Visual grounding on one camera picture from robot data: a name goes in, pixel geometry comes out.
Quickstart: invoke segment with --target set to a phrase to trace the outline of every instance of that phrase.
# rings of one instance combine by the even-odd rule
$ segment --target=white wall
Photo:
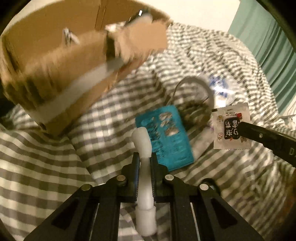
[[[7,28],[34,10],[55,1],[62,0],[31,0],[31,2],[12,19]],[[166,12],[175,22],[223,31],[228,31],[239,6],[239,0],[141,1]]]

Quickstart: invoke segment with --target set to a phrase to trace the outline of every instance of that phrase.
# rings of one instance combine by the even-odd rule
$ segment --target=snack packet
[[[226,106],[213,112],[214,149],[250,149],[251,140],[237,131],[240,122],[251,122],[247,103]]]

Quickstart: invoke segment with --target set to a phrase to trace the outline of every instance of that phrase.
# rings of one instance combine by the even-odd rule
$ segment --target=black metal bracket
[[[150,159],[156,203],[170,203],[172,241],[263,241],[263,238],[219,196],[211,179],[199,186],[185,184]],[[135,203],[139,180],[139,154],[121,175],[104,185],[83,185],[54,211],[25,241],[116,241],[120,204]]]
[[[273,154],[296,167],[296,139],[280,132],[269,130],[247,122],[239,123],[237,131],[253,141],[262,143]]]

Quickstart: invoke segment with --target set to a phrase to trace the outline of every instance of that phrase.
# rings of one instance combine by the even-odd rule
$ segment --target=gingham bedsheet
[[[280,119],[274,95],[250,51],[235,37],[179,23],[167,30],[168,49],[151,56],[79,118],[63,138],[52,138],[16,106],[2,118],[0,218],[16,240],[84,183],[105,183],[131,162],[135,116],[166,104],[176,84],[200,73],[224,76],[238,87],[234,104],[248,102],[251,122],[296,136]],[[193,148],[198,132],[188,135]],[[274,229],[294,169],[263,145],[250,150],[214,150],[173,172],[197,185],[213,178],[222,197],[263,237]],[[143,240],[135,230],[134,206],[122,204],[118,240]],[[157,206],[157,235],[169,240],[168,205]]]

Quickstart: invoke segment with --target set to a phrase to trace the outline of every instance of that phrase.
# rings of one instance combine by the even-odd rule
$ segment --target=bolt head
[[[118,175],[117,178],[116,178],[118,181],[122,182],[126,179],[126,176],[124,175]]]
[[[91,189],[92,188],[92,185],[90,185],[90,184],[83,184],[82,186],[81,186],[81,190],[82,191],[88,191],[89,189]]]
[[[209,186],[207,184],[202,183],[202,184],[200,184],[200,189],[203,191],[206,191],[209,189]]]
[[[174,176],[171,174],[165,175],[165,179],[168,181],[172,181],[174,179]]]

